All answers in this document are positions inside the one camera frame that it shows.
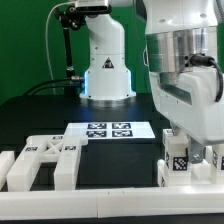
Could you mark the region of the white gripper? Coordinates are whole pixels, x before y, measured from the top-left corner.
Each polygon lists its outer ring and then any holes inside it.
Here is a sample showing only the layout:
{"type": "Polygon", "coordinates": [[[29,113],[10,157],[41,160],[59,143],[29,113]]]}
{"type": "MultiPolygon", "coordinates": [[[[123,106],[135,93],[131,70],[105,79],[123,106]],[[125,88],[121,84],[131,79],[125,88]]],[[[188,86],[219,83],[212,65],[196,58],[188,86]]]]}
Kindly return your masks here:
{"type": "Polygon", "coordinates": [[[179,75],[176,86],[162,86],[158,73],[151,72],[149,77],[156,109],[171,121],[174,136],[179,136],[182,129],[192,137],[188,160],[201,163],[204,146],[224,143],[224,94],[215,101],[216,70],[194,67],[192,72],[179,75]]]}

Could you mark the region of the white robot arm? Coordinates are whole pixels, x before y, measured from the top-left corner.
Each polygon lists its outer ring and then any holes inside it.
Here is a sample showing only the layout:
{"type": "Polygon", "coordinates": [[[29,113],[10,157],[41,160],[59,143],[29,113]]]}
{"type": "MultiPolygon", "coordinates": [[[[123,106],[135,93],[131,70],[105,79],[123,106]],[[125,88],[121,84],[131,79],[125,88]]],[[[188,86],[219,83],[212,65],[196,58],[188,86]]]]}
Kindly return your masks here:
{"type": "MultiPolygon", "coordinates": [[[[103,10],[122,0],[84,0],[90,66],[80,97],[91,103],[135,95],[126,70],[122,26],[103,10]]],[[[224,143],[224,71],[218,59],[218,25],[224,0],[134,0],[139,57],[155,108],[176,135],[190,138],[188,160],[199,163],[204,147],[224,143]]]]}

